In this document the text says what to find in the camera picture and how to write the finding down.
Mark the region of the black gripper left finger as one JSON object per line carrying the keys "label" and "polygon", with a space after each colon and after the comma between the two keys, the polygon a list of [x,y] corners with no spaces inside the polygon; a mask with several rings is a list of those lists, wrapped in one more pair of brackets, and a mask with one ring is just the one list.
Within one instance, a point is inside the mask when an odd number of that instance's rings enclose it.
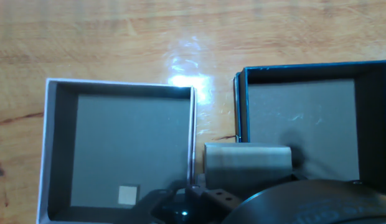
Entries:
{"label": "black gripper left finger", "polygon": [[186,197],[196,203],[212,202],[217,205],[240,205],[242,199],[224,189],[209,190],[198,185],[191,185],[185,189]]}

